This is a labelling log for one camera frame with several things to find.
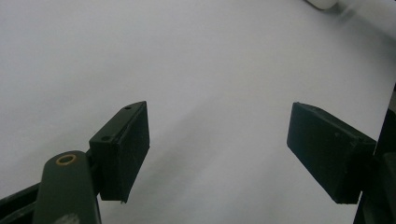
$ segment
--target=black plastic bracket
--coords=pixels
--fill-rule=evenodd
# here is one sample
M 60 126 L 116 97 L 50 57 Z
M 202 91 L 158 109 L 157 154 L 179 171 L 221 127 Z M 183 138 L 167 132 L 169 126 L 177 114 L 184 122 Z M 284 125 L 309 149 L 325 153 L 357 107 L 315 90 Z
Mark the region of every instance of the black plastic bracket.
M 53 157 L 41 183 L 0 200 L 0 224 L 100 223 L 98 193 L 126 203 L 149 150 L 146 102 L 123 107 L 90 147 Z

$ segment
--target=dark green metal part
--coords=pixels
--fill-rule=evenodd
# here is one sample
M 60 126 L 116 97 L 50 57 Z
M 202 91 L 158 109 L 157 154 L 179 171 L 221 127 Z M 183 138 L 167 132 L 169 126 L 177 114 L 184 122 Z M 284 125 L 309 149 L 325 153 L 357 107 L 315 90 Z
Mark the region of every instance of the dark green metal part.
M 336 203 L 357 203 L 375 141 L 328 112 L 294 103 L 288 146 Z
M 100 223 L 90 166 L 84 152 L 69 151 L 44 166 L 33 223 Z
M 102 200 L 128 201 L 131 187 L 149 150 L 146 102 L 127 105 L 91 140 L 92 159 L 102 170 Z

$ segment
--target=white surface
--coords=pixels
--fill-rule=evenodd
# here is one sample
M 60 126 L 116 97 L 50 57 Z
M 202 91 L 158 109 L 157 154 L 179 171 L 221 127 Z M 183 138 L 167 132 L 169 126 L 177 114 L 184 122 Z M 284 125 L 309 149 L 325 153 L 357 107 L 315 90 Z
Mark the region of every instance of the white surface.
M 146 100 L 151 148 L 104 223 L 352 223 L 287 148 L 291 104 L 377 139 L 395 19 L 376 0 L 1 1 L 0 198 Z

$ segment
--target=screw hole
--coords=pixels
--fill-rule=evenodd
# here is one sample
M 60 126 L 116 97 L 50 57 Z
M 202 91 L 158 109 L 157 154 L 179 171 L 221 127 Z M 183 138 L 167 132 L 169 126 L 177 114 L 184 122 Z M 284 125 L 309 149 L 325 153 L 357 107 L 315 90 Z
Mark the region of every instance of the screw hole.
M 58 160 L 56 160 L 56 164 L 58 165 L 68 165 L 76 160 L 77 156 L 73 154 L 68 154 L 60 157 Z
M 110 139 L 110 137 L 109 136 L 104 136 L 101 139 L 102 139 L 102 141 L 107 141 L 108 139 Z

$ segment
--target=white object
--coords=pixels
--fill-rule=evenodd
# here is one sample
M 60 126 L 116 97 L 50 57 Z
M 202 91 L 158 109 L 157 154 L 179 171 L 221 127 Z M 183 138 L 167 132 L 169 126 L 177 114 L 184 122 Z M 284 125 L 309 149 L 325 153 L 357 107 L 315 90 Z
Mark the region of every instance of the white object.
M 307 0 L 307 1 L 320 9 L 331 8 L 338 2 L 338 0 Z

